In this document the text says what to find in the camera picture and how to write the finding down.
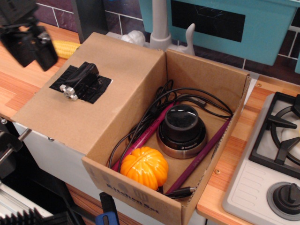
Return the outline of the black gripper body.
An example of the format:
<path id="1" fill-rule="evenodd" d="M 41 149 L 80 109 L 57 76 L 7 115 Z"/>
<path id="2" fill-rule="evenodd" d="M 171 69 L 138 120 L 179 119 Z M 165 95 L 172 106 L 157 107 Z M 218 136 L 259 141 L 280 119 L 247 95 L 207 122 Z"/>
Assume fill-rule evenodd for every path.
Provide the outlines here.
<path id="1" fill-rule="evenodd" d="M 1 0 L 0 31 L 38 24 L 34 16 L 38 5 L 35 0 Z"/>

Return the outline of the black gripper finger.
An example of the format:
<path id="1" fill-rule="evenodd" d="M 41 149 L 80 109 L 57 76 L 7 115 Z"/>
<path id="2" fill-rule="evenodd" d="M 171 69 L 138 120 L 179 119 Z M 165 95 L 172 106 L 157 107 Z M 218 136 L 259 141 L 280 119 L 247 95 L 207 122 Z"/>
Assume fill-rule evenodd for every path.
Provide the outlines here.
<path id="1" fill-rule="evenodd" d="M 40 67 L 47 71 L 58 61 L 52 39 L 44 26 L 30 28 L 30 51 Z"/>
<path id="2" fill-rule="evenodd" d="M 32 50 L 31 41 L 35 38 L 35 32 L 32 29 L 21 31 L 19 28 L 0 29 L 0 41 L 7 51 L 23 67 L 37 60 Z"/>

